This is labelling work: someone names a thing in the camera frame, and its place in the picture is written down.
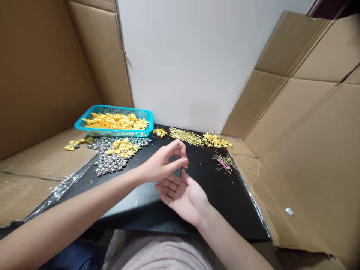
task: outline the black tabletop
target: black tabletop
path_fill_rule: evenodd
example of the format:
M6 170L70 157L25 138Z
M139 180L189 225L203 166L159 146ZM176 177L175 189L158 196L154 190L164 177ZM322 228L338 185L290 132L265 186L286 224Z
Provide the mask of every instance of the black tabletop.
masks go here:
M62 201L68 200L91 188L94 188L130 169L144 163L161 146L169 144L172 139L153 138L147 147L143 147L133 159L129 160L122 172L96 177L93 158L82 170L78 180L68 187L61 198L45 206L45 210ZM227 149L201 148L186 144L189 160L187 173L196 180L208 196L209 202L220 212L230 225L249 242L268 241L266 229L257 214L249 194L240 178L238 171L231 175L218 166L213 154L228 154ZM98 220L94 227L106 229L158 231L167 233L196 233L197 230L182 220L173 210L159 199L155 183L143 184L134 189L119 204Z

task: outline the gold wire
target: gold wire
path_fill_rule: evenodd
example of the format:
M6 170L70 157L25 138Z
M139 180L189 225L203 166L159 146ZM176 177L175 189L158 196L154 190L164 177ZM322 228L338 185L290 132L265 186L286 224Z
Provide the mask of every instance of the gold wire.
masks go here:
M188 144L192 144L194 146L201 146L204 148L204 141L203 138L193 132L188 130L181 130L174 127L169 127L167 130L169 132L169 138L172 139L179 139L181 141L185 141Z

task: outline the cardboard box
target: cardboard box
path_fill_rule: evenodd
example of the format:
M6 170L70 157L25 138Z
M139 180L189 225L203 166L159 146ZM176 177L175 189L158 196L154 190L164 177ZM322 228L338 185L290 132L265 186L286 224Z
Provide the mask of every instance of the cardboard box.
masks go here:
M90 105L132 107L132 98L114 0L0 5L7 11L0 88L4 111L13 112L0 138L5 226L23 220L95 154L64 151L86 136L71 128L75 120ZM357 263L359 27L357 16L330 21L285 12L224 127L243 139L231 154L274 244L314 253L302 269ZM293 268L305 257L286 258Z
M243 139L232 155L274 244L349 269L359 254L359 63L358 15L285 12L224 127Z
M133 103L114 0L2 1L0 9L3 227L96 154L64 150L87 136L73 126L90 106Z

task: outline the small metal piece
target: small metal piece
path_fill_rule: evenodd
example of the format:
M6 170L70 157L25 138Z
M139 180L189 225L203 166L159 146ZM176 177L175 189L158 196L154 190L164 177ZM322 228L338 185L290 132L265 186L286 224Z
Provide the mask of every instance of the small metal piece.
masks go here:
M285 211L288 212L288 214L289 214L290 216L293 216L293 215L294 215L294 212L293 212L293 211L291 210L291 208L289 208L289 207L286 208Z

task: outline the hand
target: hand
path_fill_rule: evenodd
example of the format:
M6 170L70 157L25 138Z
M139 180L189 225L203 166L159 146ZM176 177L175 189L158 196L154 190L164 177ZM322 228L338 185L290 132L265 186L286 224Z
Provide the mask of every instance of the hand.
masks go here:
M182 219L198 228L211 208L201 186L183 169L182 179L170 175L161 180L156 189L160 199L173 209Z
M175 156L178 160L169 163L169 158ZM142 182L158 182L167 178L179 168L188 168L185 144L176 139L166 146L161 147L144 164L138 168L141 170Z

